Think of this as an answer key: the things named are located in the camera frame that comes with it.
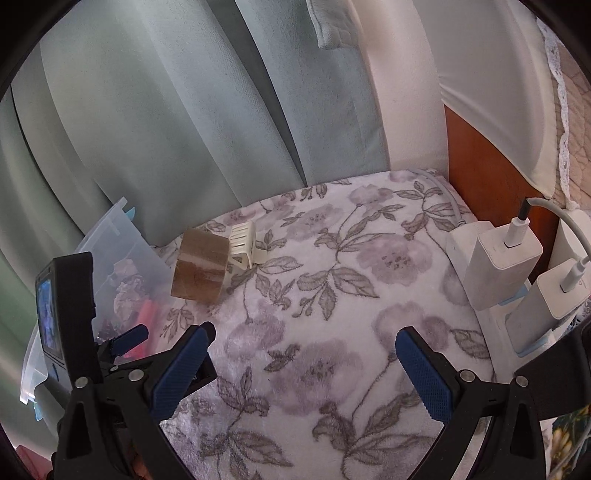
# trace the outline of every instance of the small display screen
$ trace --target small display screen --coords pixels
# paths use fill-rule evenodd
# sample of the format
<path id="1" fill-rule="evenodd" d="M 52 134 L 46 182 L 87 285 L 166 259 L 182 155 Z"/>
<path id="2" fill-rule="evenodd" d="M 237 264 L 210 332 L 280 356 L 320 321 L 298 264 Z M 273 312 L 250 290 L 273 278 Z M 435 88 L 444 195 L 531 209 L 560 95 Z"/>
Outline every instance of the small display screen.
<path id="1" fill-rule="evenodd" d="M 39 333 L 43 349 L 50 355 L 63 359 L 49 278 L 37 286 L 37 314 L 39 315 Z"/>

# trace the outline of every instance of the wooden panel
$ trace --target wooden panel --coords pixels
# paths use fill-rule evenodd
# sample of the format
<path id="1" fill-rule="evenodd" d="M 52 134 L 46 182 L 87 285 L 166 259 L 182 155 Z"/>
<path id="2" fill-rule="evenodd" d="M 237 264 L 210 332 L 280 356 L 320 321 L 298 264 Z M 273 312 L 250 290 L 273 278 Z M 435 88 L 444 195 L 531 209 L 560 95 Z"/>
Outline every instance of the wooden panel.
<path id="1" fill-rule="evenodd" d="M 479 220 L 509 223 L 525 197 L 542 197 L 507 158 L 458 114 L 445 107 L 449 180 Z M 540 207 L 530 211 L 530 227 L 544 253 L 530 276 L 546 271 L 558 229 L 558 217 Z"/>

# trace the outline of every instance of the power adapter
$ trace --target power adapter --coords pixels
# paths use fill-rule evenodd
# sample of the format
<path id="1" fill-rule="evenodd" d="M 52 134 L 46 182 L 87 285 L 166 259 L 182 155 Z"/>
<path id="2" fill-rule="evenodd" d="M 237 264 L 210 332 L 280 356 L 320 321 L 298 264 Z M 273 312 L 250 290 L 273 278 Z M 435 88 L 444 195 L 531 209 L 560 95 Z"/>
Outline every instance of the power adapter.
<path id="1" fill-rule="evenodd" d="M 462 281 L 470 305 L 484 310 L 510 299 L 521 288 L 540 259 L 543 247 L 531 228 L 522 228 L 521 243 L 508 247 L 511 225 L 502 225 L 478 235 Z"/>

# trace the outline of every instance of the bedsheet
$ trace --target bedsheet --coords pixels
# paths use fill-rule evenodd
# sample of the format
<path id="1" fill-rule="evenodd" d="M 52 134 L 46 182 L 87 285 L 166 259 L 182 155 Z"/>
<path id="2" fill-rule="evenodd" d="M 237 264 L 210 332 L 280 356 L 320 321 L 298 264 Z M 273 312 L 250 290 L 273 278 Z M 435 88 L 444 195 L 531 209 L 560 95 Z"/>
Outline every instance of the bedsheet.
<path id="1" fill-rule="evenodd" d="M 201 227 L 228 235 L 254 220 L 269 260 L 234 268 L 213 307 L 178 299 L 160 332 L 164 349 L 192 323 L 217 329 L 219 378 L 161 424 L 198 480 L 408 478 L 441 424 L 398 362 L 398 330 L 413 325 L 456 368 L 493 376 L 444 253 L 452 216 L 429 180 L 396 171 L 289 192 Z M 179 246 L 157 251 L 173 267 Z"/>

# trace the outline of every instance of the plastic storage box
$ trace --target plastic storage box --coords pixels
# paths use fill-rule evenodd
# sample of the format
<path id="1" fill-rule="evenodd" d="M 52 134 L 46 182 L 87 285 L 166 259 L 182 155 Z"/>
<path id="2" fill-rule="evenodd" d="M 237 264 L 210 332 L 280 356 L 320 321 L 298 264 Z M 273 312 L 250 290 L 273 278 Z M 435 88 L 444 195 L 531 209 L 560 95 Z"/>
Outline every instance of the plastic storage box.
<path id="1" fill-rule="evenodd" d="M 122 198 L 99 220 L 74 253 L 91 252 L 97 343 L 120 335 L 139 323 L 150 336 L 123 361 L 156 353 L 157 339 L 172 301 L 173 271 L 156 255 L 123 211 Z M 33 329 L 21 377 L 21 401 L 34 398 L 35 387 L 47 378 L 38 327 Z"/>

